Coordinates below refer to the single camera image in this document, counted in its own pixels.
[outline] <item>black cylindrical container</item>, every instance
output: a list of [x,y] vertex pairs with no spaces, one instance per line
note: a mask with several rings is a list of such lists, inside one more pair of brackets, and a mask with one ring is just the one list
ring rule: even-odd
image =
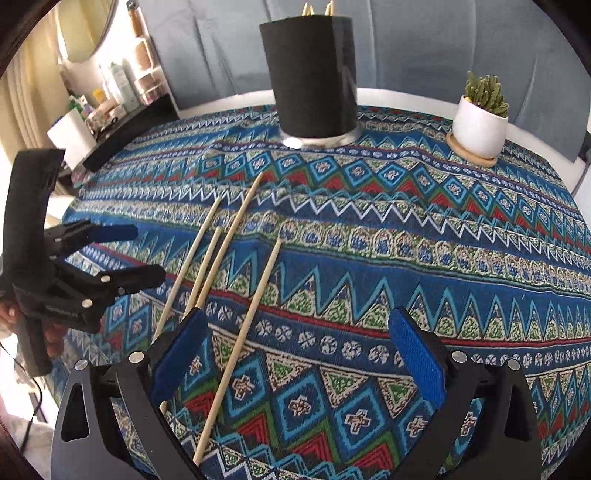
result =
[[[352,20],[309,15],[260,28],[284,140],[324,147],[356,140],[361,131]],[[318,141],[306,144],[313,139]]]

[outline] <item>finger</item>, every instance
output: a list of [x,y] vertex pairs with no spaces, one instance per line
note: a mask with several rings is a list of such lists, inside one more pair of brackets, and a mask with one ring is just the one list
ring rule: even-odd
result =
[[60,356],[64,352],[64,341],[60,340],[55,343],[47,344],[47,354],[50,357]]
[[57,339],[65,337],[66,333],[68,332],[68,327],[57,325],[55,323],[49,323],[45,327],[45,332],[50,332],[50,335],[52,335],[54,338],[53,340],[50,340],[46,335],[47,340],[50,342],[55,342]]
[[18,309],[14,305],[0,303],[0,318],[8,323],[18,320]]
[[45,330],[45,339],[49,343],[56,343],[59,342],[64,338],[65,333],[63,333],[62,329],[56,329],[53,325]]

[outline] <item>succulent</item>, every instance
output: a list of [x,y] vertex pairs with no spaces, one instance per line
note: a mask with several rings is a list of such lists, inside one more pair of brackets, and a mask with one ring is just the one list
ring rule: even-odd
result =
[[466,99],[487,112],[503,118],[507,118],[509,113],[509,104],[505,103],[502,87],[496,76],[487,75],[476,78],[472,72],[468,72]]

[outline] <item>chair backrest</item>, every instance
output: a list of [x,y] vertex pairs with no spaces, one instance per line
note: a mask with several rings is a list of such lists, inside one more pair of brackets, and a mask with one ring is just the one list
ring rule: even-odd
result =
[[[178,107],[271,88],[258,26],[300,3],[140,0]],[[532,0],[339,0],[337,13],[353,18],[358,86],[456,103],[468,70],[498,75],[509,120],[576,158],[591,78]]]

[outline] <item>paper towel roll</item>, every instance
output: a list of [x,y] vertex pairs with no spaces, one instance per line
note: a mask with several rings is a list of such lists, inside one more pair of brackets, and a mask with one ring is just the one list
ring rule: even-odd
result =
[[96,146],[96,140],[75,108],[51,127],[47,135],[57,148],[66,150],[64,160],[72,170]]

